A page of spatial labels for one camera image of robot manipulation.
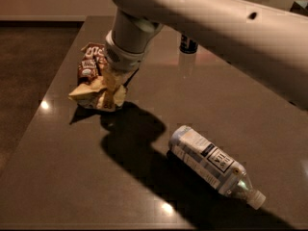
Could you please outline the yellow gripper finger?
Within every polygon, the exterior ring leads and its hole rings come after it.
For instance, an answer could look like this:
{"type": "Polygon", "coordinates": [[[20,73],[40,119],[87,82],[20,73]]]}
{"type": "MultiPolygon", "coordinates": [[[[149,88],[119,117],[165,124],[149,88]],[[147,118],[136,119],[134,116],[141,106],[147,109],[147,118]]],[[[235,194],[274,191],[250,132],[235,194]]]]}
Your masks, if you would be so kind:
{"type": "Polygon", "coordinates": [[[119,109],[125,100],[125,87],[120,84],[118,78],[112,73],[108,67],[102,70],[102,76],[106,84],[104,92],[103,109],[116,110],[119,109]]]}

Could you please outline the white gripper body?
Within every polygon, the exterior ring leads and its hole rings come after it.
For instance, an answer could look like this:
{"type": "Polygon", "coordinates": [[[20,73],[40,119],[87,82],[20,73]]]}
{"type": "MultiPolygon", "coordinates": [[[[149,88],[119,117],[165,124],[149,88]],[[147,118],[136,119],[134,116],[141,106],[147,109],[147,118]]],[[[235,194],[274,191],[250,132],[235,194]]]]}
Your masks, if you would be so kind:
{"type": "Polygon", "coordinates": [[[115,31],[111,30],[105,37],[104,55],[116,71],[134,71],[140,67],[147,43],[142,38],[115,40],[115,31]]]}

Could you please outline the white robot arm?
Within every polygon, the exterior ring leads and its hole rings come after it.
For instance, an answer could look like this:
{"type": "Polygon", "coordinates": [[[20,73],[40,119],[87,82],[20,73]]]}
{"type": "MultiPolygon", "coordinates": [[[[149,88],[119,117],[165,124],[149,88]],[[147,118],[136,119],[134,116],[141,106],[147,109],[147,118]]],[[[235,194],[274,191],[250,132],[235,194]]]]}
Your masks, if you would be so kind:
{"type": "Polygon", "coordinates": [[[151,39],[167,25],[308,109],[308,18],[244,0],[113,0],[106,36],[116,70],[138,68],[151,39]]]}

